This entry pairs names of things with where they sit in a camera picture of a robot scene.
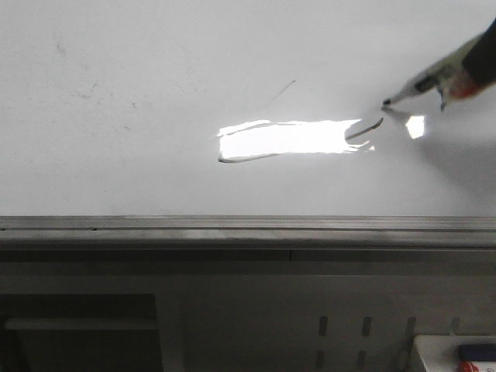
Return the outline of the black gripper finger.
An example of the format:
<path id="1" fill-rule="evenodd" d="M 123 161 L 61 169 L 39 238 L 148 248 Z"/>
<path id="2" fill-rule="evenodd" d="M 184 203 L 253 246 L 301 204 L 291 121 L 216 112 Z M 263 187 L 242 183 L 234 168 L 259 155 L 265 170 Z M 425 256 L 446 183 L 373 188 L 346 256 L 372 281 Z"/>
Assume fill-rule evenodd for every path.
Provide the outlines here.
<path id="1" fill-rule="evenodd" d="M 465 95 L 476 95 L 495 82 L 495 21 L 463 59 Z"/>

